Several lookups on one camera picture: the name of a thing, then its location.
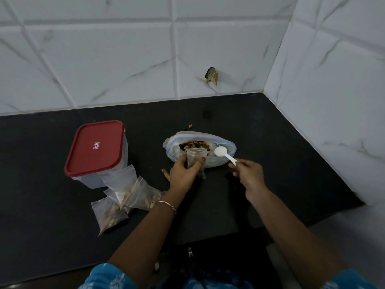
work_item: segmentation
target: bag of dried fruit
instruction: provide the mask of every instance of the bag of dried fruit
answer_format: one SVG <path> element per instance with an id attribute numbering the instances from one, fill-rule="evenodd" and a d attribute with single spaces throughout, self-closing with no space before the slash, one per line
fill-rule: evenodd
<path id="1" fill-rule="evenodd" d="M 187 149 L 205 148 L 208 154 L 204 168 L 215 167 L 228 162 L 226 157 L 217 157 L 214 154 L 215 148 L 219 146 L 225 146 L 228 154 L 231 156 L 234 156 L 237 150 L 233 142 L 215 135 L 192 131 L 178 132 L 163 142 L 163 148 L 166 149 L 167 157 L 174 162 L 176 162 L 181 155 L 185 154 Z"/>

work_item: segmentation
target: bracelet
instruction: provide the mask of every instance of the bracelet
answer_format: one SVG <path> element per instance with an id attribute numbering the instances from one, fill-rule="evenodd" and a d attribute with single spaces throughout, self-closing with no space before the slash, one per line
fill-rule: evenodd
<path id="1" fill-rule="evenodd" d="M 174 210 L 174 215 L 176 215 L 176 209 L 174 208 L 173 205 L 171 205 L 170 203 L 167 203 L 166 201 L 157 201 L 155 204 L 158 204 L 158 203 L 165 203 L 165 204 L 169 205 L 171 207 L 171 209 Z"/>

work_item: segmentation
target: tile wall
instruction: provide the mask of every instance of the tile wall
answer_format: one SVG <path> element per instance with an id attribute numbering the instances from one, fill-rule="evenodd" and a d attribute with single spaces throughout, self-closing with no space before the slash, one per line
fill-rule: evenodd
<path id="1" fill-rule="evenodd" d="M 261 91 L 297 0 L 0 1 L 7 115 Z"/>
<path id="2" fill-rule="evenodd" d="M 368 204 L 385 201 L 385 0 L 298 0 L 265 94 Z"/>

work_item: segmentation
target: plastic container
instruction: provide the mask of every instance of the plastic container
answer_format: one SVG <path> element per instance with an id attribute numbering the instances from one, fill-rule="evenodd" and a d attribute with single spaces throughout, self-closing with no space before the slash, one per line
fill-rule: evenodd
<path id="1" fill-rule="evenodd" d="M 105 186 L 102 177 L 127 167 L 128 143 L 121 121 L 85 124 L 75 134 L 64 172 L 89 188 Z"/>

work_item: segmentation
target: right hand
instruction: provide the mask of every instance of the right hand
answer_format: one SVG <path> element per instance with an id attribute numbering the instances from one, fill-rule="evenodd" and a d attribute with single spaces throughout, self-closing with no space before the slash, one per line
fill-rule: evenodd
<path id="1" fill-rule="evenodd" d="M 263 180 L 262 166 L 254 161 L 238 158 L 235 163 L 236 166 L 229 163 L 229 167 L 237 169 L 233 175 L 240 178 L 240 182 L 246 188 L 246 198 L 251 201 L 255 195 L 267 189 Z"/>

